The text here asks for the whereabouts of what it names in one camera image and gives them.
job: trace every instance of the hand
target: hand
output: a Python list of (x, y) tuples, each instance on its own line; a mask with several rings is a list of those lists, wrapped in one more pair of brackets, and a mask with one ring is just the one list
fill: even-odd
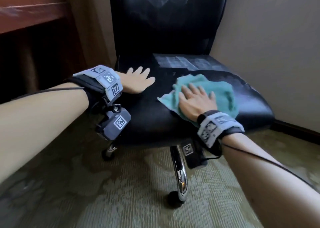
[(147, 79), (150, 68), (146, 68), (143, 72), (142, 69), (140, 66), (135, 72), (133, 68), (130, 68), (126, 74), (117, 72), (120, 76), (123, 92), (139, 94), (155, 82), (156, 79), (154, 77)]
[(181, 90), (179, 108), (188, 119), (196, 122), (200, 114), (218, 109), (214, 92), (208, 97), (202, 86), (197, 88), (192, 83), (189, 84), (189, 88), (183, 85)]

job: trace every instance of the green towel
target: green towel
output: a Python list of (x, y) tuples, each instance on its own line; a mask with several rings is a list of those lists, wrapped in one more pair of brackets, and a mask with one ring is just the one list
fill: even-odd
[(218, 110), (228, 114), (234, 119), (236, 118), (238, 115), (238, 106), (235, 102), (232, 85), (224, 81), (209, 81), (204, 75), (187, 75), (177, 78), (177, 83), (172, 86), (173, 91), (169, 94), (164, 94), (162, 97), (158, 97), (158, 100), (167, 108), (177, 113), (182, 119), (198, 127), (198, 123), (189, 120), (179, 108), (179, 92), (181, 92), (182, 85), (188, 86), (189, 83), (193, 83), (196, 87), (202, 86), (208, 95), (213, 91), (216, 95)]

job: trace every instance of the chair backrest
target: chair backrest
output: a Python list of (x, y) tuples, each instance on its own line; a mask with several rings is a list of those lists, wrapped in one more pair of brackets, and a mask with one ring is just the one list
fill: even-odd
[(226, 0), (110, 0), (117, 56), (209, 54)]

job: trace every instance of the wire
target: wire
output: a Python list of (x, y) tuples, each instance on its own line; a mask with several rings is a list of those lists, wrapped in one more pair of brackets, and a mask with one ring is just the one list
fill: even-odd
[[(282, 165), (280, 165), (280, 164), (278, 164), (278, 163), (276, 163), (276, 162), (274, 162), (274, 161), (271, 161), (271, 160), (269, 160), (269, 159), (267, 159), (267, 158), (264, 158), (264, 157), (262, 157), (262, 156), (256, 155), (256, 154), (254, 154), (254, 153), (251, 153), (251, 152), (248, 152), (248, 151), (245, 151), (245, 150), (242, 150), (242, 149), (238, 149), (238, 148), (232, 147), (232, 146), (227, 145), (227, 144), (223, 144), (223, 143), (222, 143), (222, 145), (224, 145), (224, 146), (226, 146), (226, 147), (228, 147), (228, 148), (234, 149), (234, 150), (236, 150), (236, 151), (239, 151), (239, 152), (242, 152), (242, 153), (246, 153), (246, 154), (248, 154), (248, 155), (250, 155), (250, 156), (257, 157), (258, 159), (261, 159), (261, 160), (266, 161), (266, 162), (268, 162), (268, 163), (270, 163), (270, 164), (272, 164), (272, 165), (275, 165), (275, 166), (281, 168), (282, 170), (285, 170), (285, 171), (289, 172), (290, 174), (294, 175), (296, 178), (300, 179), (300, 180), (303, 181), (305, 184), (307, 184), (308, 186), (310, 186), (313, 190), (315, 190), (316, 192), (318, 192), (312, 184), (310, 184), (309, 182), (307, 182), (307, 181), (304, 180), (303, 178), (299, 177), (297, 174), (295, 174), (294, 172), (290, 171), (288, 168), (286, 168), (286, 167), (284, 167), (284, 166), (282, 166)], [(221, 156), (219, 156), (219, 157), (212, 157), (212, 158), (205, 158), (205, 159), (202, 159), (202, 160), (203, 160), (203, 161), (207, 161), (207, 160), (219, 159), (220, 157), (221, 157)]]
[(84, 87), (81, 87), (81, 86), (80, 86), (80, 87), (66, 87), (66, 88), (46, 89), (46, 90), (41, 90), (41, 91), (37, 91), (37, 92), (33, 92), (33, 93), (28, 93), (28, 94), (19, 96), (19, 97), (17, 97), (17, 98), (14, 98), (14, 99), (12, 99), (12, 100), (17, 100), (17, 99), (20, 99), (20, 98), (23, 98), (23, 97), (28, 97), (28, 96), (35, 95), (35, 94), (38, 94), (38, 93), (43, 93), (43, 92), (55, 92), (55, 91), (79, 90), (79, 89), (84, 89)]

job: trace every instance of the baseboard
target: baseboard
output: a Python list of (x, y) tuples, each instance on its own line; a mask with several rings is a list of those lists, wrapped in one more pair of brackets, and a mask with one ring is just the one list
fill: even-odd
[(320, 145), (320, 133), (297, 125), (275, 120), (270, 127), (271, 130), (283, 132), (287, 135)]

